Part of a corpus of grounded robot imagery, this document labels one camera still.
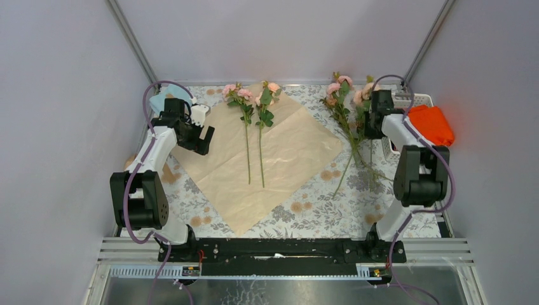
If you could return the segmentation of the tan wrapping paper sheet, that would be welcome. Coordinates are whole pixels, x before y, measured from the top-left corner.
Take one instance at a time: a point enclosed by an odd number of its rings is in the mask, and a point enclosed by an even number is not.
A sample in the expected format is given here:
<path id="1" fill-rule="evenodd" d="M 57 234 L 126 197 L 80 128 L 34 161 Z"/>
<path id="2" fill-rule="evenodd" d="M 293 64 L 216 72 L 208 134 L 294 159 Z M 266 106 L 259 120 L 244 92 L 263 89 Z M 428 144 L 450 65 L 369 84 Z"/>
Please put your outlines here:
<path id="1" fill-rule="evenodd" d="M 271 126 L 245 125 L 220 103 L 207 123 L 208 154 L 180 147 L 171 155 L 236 236 L 245 234 L 338 156 L 342 142 L 287 90 L 269 107 Z"/>

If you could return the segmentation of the tan ribbon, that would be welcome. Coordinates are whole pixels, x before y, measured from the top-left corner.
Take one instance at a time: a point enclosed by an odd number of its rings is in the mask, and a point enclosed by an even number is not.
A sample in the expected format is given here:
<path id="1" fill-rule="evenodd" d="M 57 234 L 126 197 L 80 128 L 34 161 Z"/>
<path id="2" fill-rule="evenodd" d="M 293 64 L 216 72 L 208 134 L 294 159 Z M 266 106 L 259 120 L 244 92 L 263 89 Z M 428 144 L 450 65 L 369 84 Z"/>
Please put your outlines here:
<path id="1" fill-rule="evenodd" d="M 160 175 L 161 182 L 164 184 L 176 183 L 182 177 L 180 168 L 181 166 L 177 162 L 172 160 L 167 161 L 163 165 L 162 173 Z"/>

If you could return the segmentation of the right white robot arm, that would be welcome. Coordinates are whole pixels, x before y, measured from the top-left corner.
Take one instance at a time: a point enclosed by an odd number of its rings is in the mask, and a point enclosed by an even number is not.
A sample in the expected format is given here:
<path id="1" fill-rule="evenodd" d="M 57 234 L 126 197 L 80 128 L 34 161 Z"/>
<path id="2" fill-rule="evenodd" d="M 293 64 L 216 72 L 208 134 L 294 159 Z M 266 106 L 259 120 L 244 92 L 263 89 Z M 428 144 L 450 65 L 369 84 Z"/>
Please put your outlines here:
<path id="1" fill-rule="evenodd" d="M 364 135 L 369 140 L 388 138 L 400 152 L 393 178 L 394 201 L 383 218 L 372 225 L 364 252 L 379 262 L 390 253 L 416 213 L 426 213 L 435 202 L 446 197 L 449 185 L 449 150 L 433 146 L 413 126 L 407 111 L 396 108 L 389 90 L 371 94 L 371 106 L 365 112 Z"/>

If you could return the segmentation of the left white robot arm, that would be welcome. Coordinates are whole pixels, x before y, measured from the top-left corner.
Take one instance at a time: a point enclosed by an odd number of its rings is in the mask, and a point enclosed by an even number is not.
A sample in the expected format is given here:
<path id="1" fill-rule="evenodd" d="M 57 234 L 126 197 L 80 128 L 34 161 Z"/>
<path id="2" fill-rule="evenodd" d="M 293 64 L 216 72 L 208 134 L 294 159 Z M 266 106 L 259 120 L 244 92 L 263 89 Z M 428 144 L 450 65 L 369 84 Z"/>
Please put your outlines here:
<path id="1" fill-rule="evenodd" d="M 135 159 L 109 180 L 116 224 L 125 228 L 137 244 L 156 238 L 173 245 L 173 253 L 182 261 L 195 257 L 197 245 L 188 238 L 187 225 L 167 224 L 169 204 L 160 177 L 176 147 L 208 154 L 215 131 L 205 126 L 210 112 L 209 106 L 195 100 L 166 98 L 158 117 L 145 117 L 146 139 Z"/>

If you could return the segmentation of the pink fake flower bunch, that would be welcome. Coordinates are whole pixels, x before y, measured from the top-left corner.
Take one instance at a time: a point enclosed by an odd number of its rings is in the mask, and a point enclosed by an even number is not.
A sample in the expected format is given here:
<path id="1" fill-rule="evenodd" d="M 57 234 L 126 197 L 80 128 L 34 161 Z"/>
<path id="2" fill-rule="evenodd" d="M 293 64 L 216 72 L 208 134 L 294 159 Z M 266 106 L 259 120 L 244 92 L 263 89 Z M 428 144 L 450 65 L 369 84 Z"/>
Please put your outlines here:
<path id="1" fill-rule="evenodd" d="M 374 169 L 371 161 L 366 161 L 361 153 L 361 145 L 367 139 L 365 136 L 365 119 L 371 108 L 372 93 L 381 87 L 374 82 L 374 77 L 368 75 L 367 83 L 361 89 L 354 89 L 352 78 L 340 72 L 332 73 L 332 81 L 326 89 L 326 96 L 320 101 L 329 110 L 330 117 L 336 121 L 342 134 L 351 147 L 351 153 L 344 171 L 354 163 L 360 170 L 367 172 L 367 186 L 378 187 L 381 181 L 390 180 L 384 174 Z"/>

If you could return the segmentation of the pink flower stem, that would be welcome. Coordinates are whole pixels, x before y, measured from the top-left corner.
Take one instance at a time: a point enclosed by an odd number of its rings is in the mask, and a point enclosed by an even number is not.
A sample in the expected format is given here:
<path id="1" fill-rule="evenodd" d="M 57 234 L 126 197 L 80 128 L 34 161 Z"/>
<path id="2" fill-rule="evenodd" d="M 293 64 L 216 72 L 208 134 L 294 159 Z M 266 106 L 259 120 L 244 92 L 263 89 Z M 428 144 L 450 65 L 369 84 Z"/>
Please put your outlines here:
<path id="1" fill-rule="evenodd" d="M 248 184 L 251 184 L 252 174 L 250 166 L 249 126 L 252 123 L 252 115 L 254 113 L 252 105 L 254 95 L 251 90 L 244 88 L 241 83 L 226 85 L 222 94 L 227 106 L 237 107 L 241 112 L 240 120 L 243 123 L 243 131 L 245 134 Z"/>
<path id="2" fill-rule="evenodd" d="M 258 126 L 258 148 L 259 148 L 259 165 L 261 170 L 261 184 L 265 188 L 265 176 L 264 176 L 264 160 L 263 160 L 263 130 L 266 127 L 273 126 L 273 119 L 275 115 L 270 110 L 270 107 L 280 101 L 282 89 L 273 82 L 263 81 L 262 90 L 259 96 L 256 98 L 256 110 L 259 117 L 259 121 L 256 123 Z"/>

